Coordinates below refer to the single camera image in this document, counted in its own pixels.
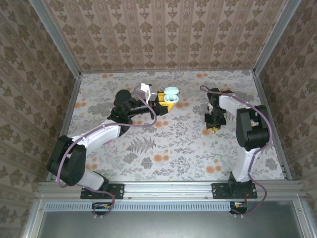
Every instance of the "floral wallpaper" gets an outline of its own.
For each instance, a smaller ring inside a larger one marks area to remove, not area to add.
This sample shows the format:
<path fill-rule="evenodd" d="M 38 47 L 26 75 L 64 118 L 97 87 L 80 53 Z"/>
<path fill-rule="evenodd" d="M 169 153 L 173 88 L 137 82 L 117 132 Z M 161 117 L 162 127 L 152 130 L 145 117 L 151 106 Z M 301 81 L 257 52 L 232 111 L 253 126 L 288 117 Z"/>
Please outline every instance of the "floral wallpaper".
<path fill-rule="evenodd" d="M 260 104 L 248 71 L 196 71 L 83 74 L 69 135 L 82 134 L 106 120 L 120 89 L 132 91 L 141 82 L 157 90 L 178 87 L 179 102 L 148 128 L 130 128 L 120 138 L 87 156 L 86 168 L 110 181 L 226 180 L 234 168 L 239 146 L 236 120 L 215 134 L 206 130 L 207 94 L 199 86 L 231 89 L 240 98 Z M 149 114 L 133 117 L 134 124 L 151 123 Z M 259 155 L 252 174 L 256 179 L 284 179 L 273 146 Z"/>
<path fill-rule="evenodd" d="M 294 179 L 317 221 L 317 1 L 302 0 L 261 80 Z"/>
<path fill-rule="evenodd" d="M 44 0 L 82 72 L 252 68 L 287 0 Z"/>
<path fill-rule="evenodd" d="M 23 232 L 74 77 L 27 0 L 0 1 L 0 237 Z"/>

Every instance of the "wire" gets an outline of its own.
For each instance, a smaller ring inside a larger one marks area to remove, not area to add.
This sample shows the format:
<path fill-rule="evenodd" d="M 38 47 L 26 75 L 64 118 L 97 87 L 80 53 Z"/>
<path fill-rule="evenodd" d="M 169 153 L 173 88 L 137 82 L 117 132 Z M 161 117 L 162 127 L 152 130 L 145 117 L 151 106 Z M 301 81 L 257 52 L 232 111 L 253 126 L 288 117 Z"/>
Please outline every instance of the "wire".
<path fill-rule="evenodd" d="M 59 164 L 58 171 L 57 171 L 57 178 L 56 178 L 56 179 L 57 179 L 57 184 L 58 184 L 59 187 L 61 187 L 61 188 L 67 187 L 66 184 L 65 184 L 65 185 L 62 185 L 61 182 L 60 182 L 61 170 L 62 170 L 62 168 L 63 168 L 63 165 L 64 165 L 64 162 L 65 162 L 65 160 L 66 160 L 66 158 L 67 158 L 67 155 L 69 154 L 69 152 L 71 151 L 71 149 L 72 149 L 78 142 L 80 142 L 84 137 L 86 138 L 86 137 L 88 137 L 89 135 L 95 133 L 96 131 L 102 130 L 102 129 L 104 129 L 104 128 L 106 128 L 106 127 L 109 127 L 109 126 L 118 125 L 118 126 L 130 126 L 130 127 L 146 128 L 146 127 L 153 126 L 153 125 L 157 122 L 158 117 L 157 117 L 155 111 L 154 111 L 154 110 L 151 108 L 151 106 L 148 105 L 148 104 L 141 98 L 141 96 L 138 94 L 137 90 L 140 89 L 140 88 L 141 88 L 141 85 L 136 86 L 136 87 L 134 88 L 134 90 L 133 90 L 133 93 L 139 98 L 139 100 L 140 100 L 145 106 L 147 106 L 147 107 L 150 109 L 150 111 L 152 112 L 152 114 L 153 114 L 153 116 L 154 116 L 154 121 L 153 121 L 151 124 L 149 124 L 149 125 L 133 125 L 133 124 L 115 123 L 115 122 L 114 122 L 114 123 L 109 123 L 109 124 L 106 124 L 106 125 L 101 124 L 100 126 L 96 127 L 95 129 L 93 129 L 93 130 L 87 132 L 86 134 L 84 134 L 83 136 L 79 137 L 77 140 L 75 140 L 75 141 L 67 148 L 67 150 L 65 151 L 65 154 L 63 155 L 63 157 L 62 157 L 62 159 L 61 159 L 61 162 L 60 162 L 60 164 Z M 85 187 L 85 189 L 87 189 L 87 190 L 89 190 L 89 191 L 92 191 L 92 192 L 96 192 L 96 193 L 105 193 L 105 194 L 111 196 L 111 198 L 112 198 L 112 202 L 111 202 L 112 206 L 109 208 L 109 210 L 108 210 L 103 216 L 107 215 L 107 214 L 111 211 L 111 209 L 113 208 L 113 206 L 114 206 L 114 196 L 113 196 L 111 193 L 106 192 L 106 191 L 94 190 L 94 189 L 91 189 L 91 188 L 89 188 L 89 187 Z"/>
<path fill-rule="evenodd" d="M 258 150 L 256 150 L 256 151 L 254 152 L 254 154 L 253 154 L 253 156 L 252 156 L 252 159 L 251 159 L 251 162 L 250 162 L 250 165 L 249 165 L 249 168 L 248 168 L 248 176 L 249 176 L 249 178 L 251 179 L 251 181 L 252 181 L 253 183 L 255 183 L 256 185 L 258 185 L 259 187 L 261 187 L 261 188 L 263 189 L 263 191 L 264 191 L 264 196 L 263 196 L 262 200 L 260 201 L 260 203 L 259 203 L 253 210 L 251 210 L 251 211 L 249 211 L 249 212 L 243 214 L 243 216 L 250 215 L 250 214 L 254 213 L 254 212 L 264 203 L 264 201 L 265 201 L 265 199 L 266 199 L 266 197 L 267 197 L 267 190 L 266 190 L 266 188 L 265 188 L 262 184 L 260 184 L 258 181 L 256 181 L 256 180 L 251 176 L 251 168 L 252 168 L 253 162 L 254 162 L 254 160 L 255 160 L 255 158 L 256 158 L 256 155 L 257 155 L 259 152 L 261 152 L 262 150 L 266 149 L 266 148 L 270 145 L 270 143 L 272 142 L 272 135 L 273 135 L 273 134 L 272 134 L 271 125 L 269 124 L 269 120 L 266 118 L 266 116 L 265 116 L 263 113 L 260 112 L 260 110 L 258 110 L 257 108 L 255 108 L 252 104 L 243 101 L 242 99 L 236 97 L 234 94 L 210 91 L 210 89 L 209 89 L 207 86 L 205 86 L 205 85 L 201 85 L 201 86 L 199 87 L 199 89 L 202 90 L 203 92 L 206 92 L 206 93 L 215 93 L 215 94 L 226 95 L 226 96 L 231 95 L 231 97 L 232 97 L 233 99 L 237 100 L 239 103 L 244 104 L 245 106 L 250 107 L 250 108 L 252 108 L 254 111 L 256 111 L 256 112 L 263 118 L 263 120 L 264 120 L 264 121 L 266 122 L 266 124 L 267 124 L 267 127 L 268 127 L 268 136 L 269 136 L 268 142 L 267 142 L 267 144 L 266 144 L 264 147 L 262 147 L 262 148 L 260 148 L 260 149 L 258 149 Z"/>

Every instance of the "wall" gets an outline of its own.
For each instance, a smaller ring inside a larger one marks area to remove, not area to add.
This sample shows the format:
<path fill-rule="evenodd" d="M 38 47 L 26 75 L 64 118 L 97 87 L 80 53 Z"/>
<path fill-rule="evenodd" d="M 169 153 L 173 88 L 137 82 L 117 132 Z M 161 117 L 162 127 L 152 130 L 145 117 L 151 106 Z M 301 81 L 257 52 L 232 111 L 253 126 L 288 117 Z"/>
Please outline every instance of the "wall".
<path fill-rule="evenodd" d="M 317 220 L 317 0 L 303 0 L 260 74 L 294 179 Z"/>
<path fill-rule="evenodd" d="M 44 0 L 81 71 L 252 68 L 286 0 Z"/>
<path fill-rule="evenodd" d="M 0 1 L 0 237 L 25 226 L 74 78 L 27 0 Z"/>

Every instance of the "floral tablecloth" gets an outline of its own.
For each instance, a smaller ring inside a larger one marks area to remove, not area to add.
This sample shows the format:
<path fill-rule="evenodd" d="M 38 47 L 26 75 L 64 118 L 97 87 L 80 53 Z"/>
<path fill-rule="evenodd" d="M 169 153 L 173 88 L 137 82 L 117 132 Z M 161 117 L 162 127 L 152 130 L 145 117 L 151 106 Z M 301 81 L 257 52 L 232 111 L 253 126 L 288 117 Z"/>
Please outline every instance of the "floral tablecloth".
<path fill-rule="evenodd" d="M 155 126 L 132 127 L 122 137 L 101 146 L 87 157 L 86 168 L 110 181 L 225 180 L 237 160 L 236 120 L 227 114 L 227 125 L 215 134 L 206 130 L 204 113 L 209 88 L 230 89 L 240 98 L 260 104 L 250 71 L 187 71 L 83 74 L 69 135 L 88 131 L 103 122 L 120 89 L 151 83 L 157 89 L 178 87 L 179 102 L 158 117 Z M 151 122 L 149 114 L 133 118 L 135 124 Z M 284 179 L 275 148 L 259 155 L 253 166 L 255 179 Z"/>

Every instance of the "mint green object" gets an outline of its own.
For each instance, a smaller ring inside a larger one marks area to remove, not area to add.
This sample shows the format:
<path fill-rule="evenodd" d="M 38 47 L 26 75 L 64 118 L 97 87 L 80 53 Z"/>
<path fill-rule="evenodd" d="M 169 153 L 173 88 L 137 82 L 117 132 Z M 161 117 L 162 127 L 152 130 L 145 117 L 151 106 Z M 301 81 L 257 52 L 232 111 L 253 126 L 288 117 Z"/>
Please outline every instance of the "mint green object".
<path fill-rule="evenodd" d="M 165 88 L 164 90 L 164 101 L 167 103 L 177 103 L 179 101 L 178 96 L 179 89 L 176 87 Z"/>

